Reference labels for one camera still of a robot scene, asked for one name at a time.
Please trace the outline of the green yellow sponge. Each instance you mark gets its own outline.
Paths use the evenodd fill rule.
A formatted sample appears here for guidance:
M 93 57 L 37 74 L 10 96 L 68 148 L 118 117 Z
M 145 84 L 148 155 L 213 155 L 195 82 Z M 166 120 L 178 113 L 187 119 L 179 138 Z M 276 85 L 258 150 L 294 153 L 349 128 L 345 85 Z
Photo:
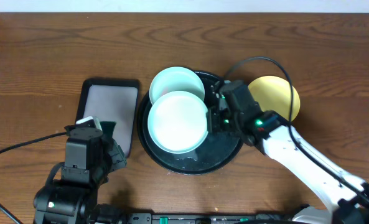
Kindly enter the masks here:
M 114 121 L 101 121 L 100 122 L 103 139 L 113 139 L 114 128 L 116 126 L 116 122 Z

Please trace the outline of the yellow plate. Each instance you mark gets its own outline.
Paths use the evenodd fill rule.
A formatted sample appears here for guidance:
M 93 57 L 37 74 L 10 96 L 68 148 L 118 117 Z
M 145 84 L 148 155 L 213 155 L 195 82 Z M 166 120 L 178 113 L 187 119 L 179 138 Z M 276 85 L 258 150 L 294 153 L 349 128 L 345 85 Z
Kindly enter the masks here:
M 253 80 L 248 89 L 255 101 L 259 103 L 262 111 L 273 110 L 282 117 L 289 119 L 289 107 L 292 103 L 292 117 L 293 121 L 299 113 L 301 101 L 298 92 L 293 87 L 293 98 L 291 98 L 291 91 L 289 83 L 283 78 L 275 76 L 264 76 Z

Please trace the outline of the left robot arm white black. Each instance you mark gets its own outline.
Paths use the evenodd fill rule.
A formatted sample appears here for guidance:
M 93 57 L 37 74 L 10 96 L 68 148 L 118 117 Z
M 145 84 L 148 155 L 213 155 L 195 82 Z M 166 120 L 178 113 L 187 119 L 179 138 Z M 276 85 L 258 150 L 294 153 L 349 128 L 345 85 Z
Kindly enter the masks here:
M 53 167 L 34 198 L 34 223 L 94 223 L 98 190 L 126 166 L 114 139 L 96 128 L 68 133 L 65 161 Z

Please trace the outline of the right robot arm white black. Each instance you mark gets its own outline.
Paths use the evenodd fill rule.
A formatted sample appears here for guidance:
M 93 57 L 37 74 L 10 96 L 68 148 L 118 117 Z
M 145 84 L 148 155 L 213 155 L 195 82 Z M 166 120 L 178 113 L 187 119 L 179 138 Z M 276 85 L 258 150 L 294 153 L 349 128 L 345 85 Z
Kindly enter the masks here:
M 283 165 L 325 205 L 305 207 L 286 223 L 369 223 L 369 183 L 309 144 L 274 110 L 263 111 L 247 88 L 214 91 L 209 131 L 238 136 L 245 144 Z

